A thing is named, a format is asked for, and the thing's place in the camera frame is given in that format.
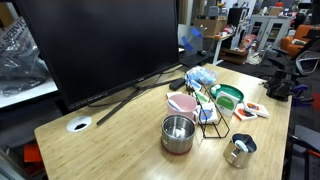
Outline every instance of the white cabinet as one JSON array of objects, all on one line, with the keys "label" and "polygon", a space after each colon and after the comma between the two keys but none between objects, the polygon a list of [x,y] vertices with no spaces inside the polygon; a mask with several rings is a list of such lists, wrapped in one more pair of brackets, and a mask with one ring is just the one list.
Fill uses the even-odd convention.
[{"label": "white cabinet", "polygon": [[269,45],[278,48],[290,25],[290,18],[277,16],[253,15],[248,34],[255,34],[258,39],[256,51],[266,49]]}]

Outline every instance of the monitor screen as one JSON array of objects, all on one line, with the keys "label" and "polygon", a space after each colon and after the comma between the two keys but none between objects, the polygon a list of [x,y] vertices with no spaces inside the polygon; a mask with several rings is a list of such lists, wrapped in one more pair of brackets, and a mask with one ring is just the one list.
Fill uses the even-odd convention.
[{"label": "monitor screen", "polygon": [[67,107],[178,64],[174,0],[17,0]]}]

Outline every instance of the bamboo desk surface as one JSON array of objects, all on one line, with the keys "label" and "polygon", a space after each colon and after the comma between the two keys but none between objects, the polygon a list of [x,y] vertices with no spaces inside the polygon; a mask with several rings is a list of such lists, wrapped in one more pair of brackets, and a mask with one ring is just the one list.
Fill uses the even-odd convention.
[{"label": "bamboo desk surface", "polygon": [[[167,116],[168,85],[149,90],[124,106],[101,126],[96,122],[112,107],[84,107],[35,130],[49,179],[281,179],[291,98],[280,102],[267,97],[263,80],[205,65],[218,72],[216,83],[229,84],[244,99],[265,105],[269,119],[241,122],[226,118],[230,132],[223,139],[203,139],[197,126],[190,152],[176,156],[161,145],[161,123]],[[183,72],[169,74],[182,77]],[[69,120],[91,116],[80,132],[66,130]],[[223,151],[235,133],[250,134],[257,151],[245,169],[229,165]]]}]

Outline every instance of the dish rack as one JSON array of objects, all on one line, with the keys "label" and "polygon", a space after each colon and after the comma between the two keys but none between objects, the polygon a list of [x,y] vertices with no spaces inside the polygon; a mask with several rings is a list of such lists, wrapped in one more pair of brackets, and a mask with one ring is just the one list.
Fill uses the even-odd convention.
[{"label": "dish rack", "polygon": [[[225,138],[225,137],[227,137],[228,133],[230,132],[230,128],[229,128],[223,114],[219,111],[219,109],[217,108],[217,105],[214,103],[215,100],[211,96],[207,87],[201,82],[200,82],[200,85],[202,86],[201,92],[205,96],[209,97],[210,101],[213,102],[215,109],[217,111],[217,117],[218,117],[218,120],[215,122],[207,122],[208,121],[207,114],[205,113],[204,108],[203,108],[198,96],[196,96],[197,104],[200,106],[199,115],[198,115],[198,125],[200,126],[200,128],[202,130],[203,138],[204,139]],[[189,87],[188,83],[186,83],[186,90],[187,90],[188,94],[192,96],[192,93],[194,92],[194,90],[191,87]],[[201,113],[205,117],[204,122],[203,122],[203,120],[201,120]]]}]

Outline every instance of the green plate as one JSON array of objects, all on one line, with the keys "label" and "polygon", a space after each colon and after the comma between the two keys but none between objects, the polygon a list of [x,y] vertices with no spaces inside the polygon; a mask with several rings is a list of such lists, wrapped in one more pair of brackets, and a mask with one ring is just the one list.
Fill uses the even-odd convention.
[{"label": "green plate", "polygon": [[229,86],[229,85],[226,85],[226,84],[220,84],[221,87],[216,90],[216,93],[212,93],[211,92],[211,88],[213,86],[210,87],[210,94],[214,99],[217,98],[217,95],[218,95],[218,93],[220,91],[224,91],[225,93],[228,93],[228,94],[238,98],[240,102],[243,100],[243,97],[244,97],[243,93],[239,89],[237,89],[237,88],[235,88],[233,86]]}]

